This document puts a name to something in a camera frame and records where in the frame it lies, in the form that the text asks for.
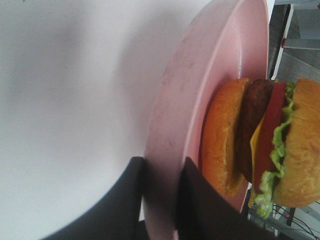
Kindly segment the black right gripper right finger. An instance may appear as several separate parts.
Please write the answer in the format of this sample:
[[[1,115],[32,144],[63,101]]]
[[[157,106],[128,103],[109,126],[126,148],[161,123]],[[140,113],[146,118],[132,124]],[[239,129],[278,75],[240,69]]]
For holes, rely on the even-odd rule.
[[[179,180],[176,228],[180,240],[274,239],[229,205],[189,157],[185,160]]]

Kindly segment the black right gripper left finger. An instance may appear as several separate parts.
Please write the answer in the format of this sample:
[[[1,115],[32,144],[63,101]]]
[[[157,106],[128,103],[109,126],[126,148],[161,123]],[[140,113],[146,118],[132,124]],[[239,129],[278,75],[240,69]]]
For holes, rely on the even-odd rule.
[[[91,209],[45,237],[46,240],[143,240],[139,220],[144,190],[144,159],[132,157],[124,172]]]

